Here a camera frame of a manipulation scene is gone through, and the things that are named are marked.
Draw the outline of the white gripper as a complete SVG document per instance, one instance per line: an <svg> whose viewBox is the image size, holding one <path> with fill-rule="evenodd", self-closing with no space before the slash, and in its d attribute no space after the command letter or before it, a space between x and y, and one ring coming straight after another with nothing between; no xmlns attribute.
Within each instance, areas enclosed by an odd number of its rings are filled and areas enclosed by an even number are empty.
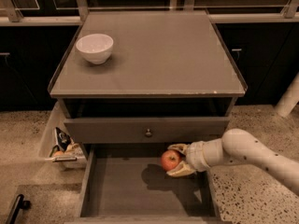
<svg viewBox="0 0 299 224"><path fill-rule="evenodd" d="M204 142L193 142L189 146L187 144L173 144L168 150L175 150L186 156L186 161L181 161L178 166L166 173L172 177L182 177L191 175L195 171L204 172L210 168L204 157Z"/></svg>

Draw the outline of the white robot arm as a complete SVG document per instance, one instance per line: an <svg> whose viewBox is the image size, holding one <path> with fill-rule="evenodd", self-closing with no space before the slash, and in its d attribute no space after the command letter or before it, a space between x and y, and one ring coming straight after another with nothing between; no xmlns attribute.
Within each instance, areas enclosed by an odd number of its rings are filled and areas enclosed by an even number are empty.
<svg viewBox="0 0 299 224"><path fill-rule="evenodd" d="M251 164L299 195L299 163L279 155L244 130L231 129L222 138L189 145L174 144L167 149L185 156L185 161L177 160L176 164L163 165L170 176L204 172L220 165Z"/></svg>

